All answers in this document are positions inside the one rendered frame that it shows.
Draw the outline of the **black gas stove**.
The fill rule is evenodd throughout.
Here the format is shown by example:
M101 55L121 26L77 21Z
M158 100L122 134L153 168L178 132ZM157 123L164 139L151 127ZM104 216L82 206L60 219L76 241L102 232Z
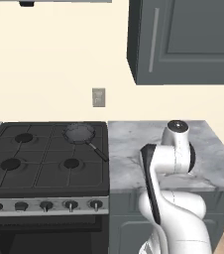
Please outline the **black gas stove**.
M0 254L108 254L109 162L62 136L73 122L0 123ZM90 124L92 144L108 157L108 129ZM103 205L95 211L89 203ZM42 201L53 207L44 212ZM69 211L67 200L78 207ZM26 211L16 211L24 201Z

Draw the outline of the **dark frying pan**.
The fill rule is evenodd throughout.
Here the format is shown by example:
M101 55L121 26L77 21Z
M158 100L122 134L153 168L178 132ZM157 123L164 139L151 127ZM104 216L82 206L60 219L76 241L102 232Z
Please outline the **dark frying pan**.
M71 123L62 131L62 136L68 143L73 145L88 145L104 162L107 162L108 157L92 144L95 135L95 129L87 123Z

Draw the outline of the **dark grey base cupboard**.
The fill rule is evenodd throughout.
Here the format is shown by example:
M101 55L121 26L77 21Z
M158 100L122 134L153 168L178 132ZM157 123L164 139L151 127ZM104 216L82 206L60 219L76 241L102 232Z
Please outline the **dark grey base cupboard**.
M224 232L224 189L197 190L181 208L161 190L132 190L110 194L109 254L139 254L142 245L158 235L161 248L170 254L201 254L215 250Z

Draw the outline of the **grey wall switch plate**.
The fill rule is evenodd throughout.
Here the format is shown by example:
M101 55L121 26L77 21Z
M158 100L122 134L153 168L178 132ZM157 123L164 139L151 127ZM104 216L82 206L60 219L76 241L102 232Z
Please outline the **grey wall switch plate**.
M92 89L92 105L94 107L105 106L105 89L104 88Z

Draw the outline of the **dark grey wall cupboard door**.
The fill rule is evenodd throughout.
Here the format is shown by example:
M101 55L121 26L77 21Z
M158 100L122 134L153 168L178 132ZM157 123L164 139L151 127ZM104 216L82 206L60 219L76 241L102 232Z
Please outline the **dark grey wall cupboard door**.
M224 0L129 0L127 60L138 85L224 84Z

